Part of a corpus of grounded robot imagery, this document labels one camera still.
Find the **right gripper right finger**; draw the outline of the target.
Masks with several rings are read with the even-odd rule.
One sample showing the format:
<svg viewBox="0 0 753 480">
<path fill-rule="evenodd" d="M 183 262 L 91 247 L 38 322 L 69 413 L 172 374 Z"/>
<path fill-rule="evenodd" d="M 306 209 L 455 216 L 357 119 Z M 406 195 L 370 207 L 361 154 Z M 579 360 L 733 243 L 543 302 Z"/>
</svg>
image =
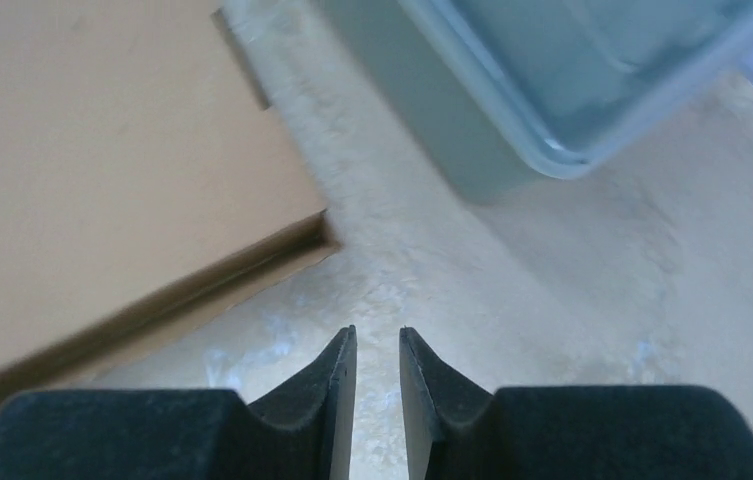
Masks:
<svg viewBox="0 0 753 480">
<path fill-rule="evenodd" d="M 753 432 L 696 385 L 488 392 L 413 328 L 399 333 L 413 479 L 753 479 Z"/>
</svg>

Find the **brown cardboard box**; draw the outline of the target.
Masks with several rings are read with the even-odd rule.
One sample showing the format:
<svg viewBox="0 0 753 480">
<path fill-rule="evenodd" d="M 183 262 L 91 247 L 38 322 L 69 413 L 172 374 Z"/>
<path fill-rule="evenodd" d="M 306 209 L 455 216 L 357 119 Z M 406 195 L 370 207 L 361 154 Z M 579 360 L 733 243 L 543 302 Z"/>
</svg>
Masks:
<svg viewBox="0 0 753 480">
<path fill-rule="evenodd" d="M 0 1 L 0 406 L 337 246 L 218 1 Z"/>
</svg>

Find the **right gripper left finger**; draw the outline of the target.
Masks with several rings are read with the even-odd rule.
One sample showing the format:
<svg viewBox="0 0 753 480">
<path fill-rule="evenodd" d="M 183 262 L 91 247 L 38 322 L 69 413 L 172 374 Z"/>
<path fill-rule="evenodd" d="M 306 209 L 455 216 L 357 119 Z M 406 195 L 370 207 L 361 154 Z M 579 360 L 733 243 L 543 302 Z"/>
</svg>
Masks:
<svg viewBox="0 0 753 480">
<path fill-rule="evenodd" d="M 357 338 L 253 401 L 227 389 L 51 390 L 0 409 L 0 479 L 345 479 Z"/>
</svg>

